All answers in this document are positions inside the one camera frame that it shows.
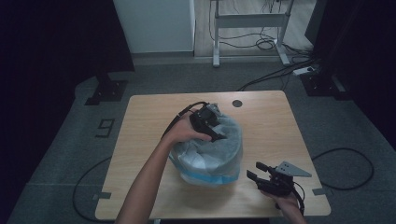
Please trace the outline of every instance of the power strip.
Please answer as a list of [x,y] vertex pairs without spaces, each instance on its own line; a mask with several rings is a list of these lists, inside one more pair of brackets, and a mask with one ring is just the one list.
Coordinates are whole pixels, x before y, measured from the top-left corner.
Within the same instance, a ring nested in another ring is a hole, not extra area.
[[309,73],[313,73],[315,72],[315,69],[311,66],[309,67],[305,67],[305,68],[300,68],[300,69],[296,69],[293,71],[293,74],[295,76],[300,76],[300,75],[305,75],[305,74],[309,74]]

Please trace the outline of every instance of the human arm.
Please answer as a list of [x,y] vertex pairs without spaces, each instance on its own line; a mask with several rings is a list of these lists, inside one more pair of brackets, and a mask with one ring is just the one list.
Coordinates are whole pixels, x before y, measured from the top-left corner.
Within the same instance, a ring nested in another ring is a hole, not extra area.
[[146,224],[172,147],[193,138],[211,140],[209,135],[198,133],[191,127],[189,114],[181,117],[155,147],[130,187],[115,223]]
[[262,194],[274,199],[288,222],[292,224],[306,224],[294,194],[291,193],[288,196],[275,196],[265,191],[262,191]]

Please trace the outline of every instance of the white wall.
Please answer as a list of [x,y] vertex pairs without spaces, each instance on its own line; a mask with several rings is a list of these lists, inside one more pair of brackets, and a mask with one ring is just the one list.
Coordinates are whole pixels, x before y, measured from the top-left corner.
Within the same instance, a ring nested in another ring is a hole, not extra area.
[[114,0],[131,53],[193,51],[193,0]]

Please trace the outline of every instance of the wooden table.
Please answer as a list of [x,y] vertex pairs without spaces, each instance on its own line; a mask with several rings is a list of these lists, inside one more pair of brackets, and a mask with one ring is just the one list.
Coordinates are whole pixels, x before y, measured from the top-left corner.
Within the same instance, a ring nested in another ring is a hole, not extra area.
[[[234,100],[241,101],[242,106],[233,106]],[[255,167],[256,161],[272,167],[288,161],[312,174],[312,177],[294,178],[305,190],[305,215],[330,214],[326,196],[313,193],[312,189],[322,186],[284,92],[243,91],[131,97],[102,190],[111,193],[111,197],[99,200],[97,218],[116,218],[129,187],[171,119],[198,101],[218,103],[221,112],[241,125],[244,155],[239,179],[213,189],[197,187],[181,179],[172,162],[168,162],[150,218],[281,216],[274,202],[264,197],[246,177],[249,169],[268,179],[268,173]]]

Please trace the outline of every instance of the gray carpet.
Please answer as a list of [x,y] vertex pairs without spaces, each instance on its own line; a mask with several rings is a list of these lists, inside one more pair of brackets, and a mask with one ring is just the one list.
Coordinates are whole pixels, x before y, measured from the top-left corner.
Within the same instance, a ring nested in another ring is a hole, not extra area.
[[[113,73],[113,80],[128,80],[120,102],[84,105],[97,81],[91,78],[76,88],[76,100],[42,162],[35,170],[8,223],[92,223],[73,208],[73,190],[79,178],[97,162],[112,155],[129,98],[137,94],[236,91],[252,79],[281,68],[280,63],[210,63],[138,65],[134,73]],[[274,78],[246,91],[279,90],[285,93],[311,157],[337,147],[364,153],[375,167],[373,179],[353,190],[325,187],[332,213],[307,217],[309,223],[393,223],[396,207],[396,153],[352,101],[307,97],[301,80]],[[108,138],[98,129],[102,119],[114,119]],[[314,161],[319,178],[338,187],[354,186],[368,177],[370,166],[362,156],[337,151]],[[97,195],[109,161],[97,166],[76,191],[82,215],[94,218]],[[282,217],[271,223],[287,223]]]

